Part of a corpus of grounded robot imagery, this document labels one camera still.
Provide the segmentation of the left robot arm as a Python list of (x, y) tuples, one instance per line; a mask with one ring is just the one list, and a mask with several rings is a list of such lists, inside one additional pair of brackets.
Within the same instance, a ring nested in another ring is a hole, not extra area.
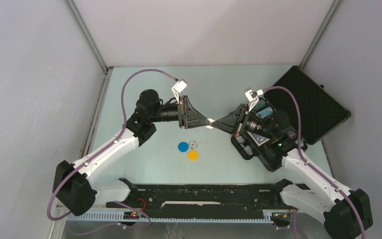
[(142, 146), (156, 132), (155, 123), (178, 121), (182, 129), (209, 127), (213, 122), (198, 112), (187, 96), (166, 103), (155, 90), (144, 90), (131, 117), (105, 144), (73, 163), (57, 165), (52, 200), (58, 199), (72, 214), (80, 216), (92, 206), (119, 201), (125, 207), (137, 202), (133, 184), (126, 179), (99, 183), (102, 173), (127, 153)]

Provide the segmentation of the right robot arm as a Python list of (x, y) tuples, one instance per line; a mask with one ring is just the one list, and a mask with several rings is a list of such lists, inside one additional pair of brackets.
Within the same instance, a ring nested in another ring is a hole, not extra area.
[(353, 190), (339, 182), (307, 156), (300, 127), (292, 124), (286, 111), (272, 107), (263, 116), (261, 110), (241, 105), (211, 126), (231, 134), (234, 140), (243, 138), (243, 144), (236, 144), (243, 158), (257, 157), (271, 172), (285, 169), (294, 173), (310, 188), (306, 192), (282, 180), (269, 195), (272, 206), (289, 205), (302, 210), (322, 223), (333, 239), (366, 237), (373, 224), (369, 196), (362, 189)]

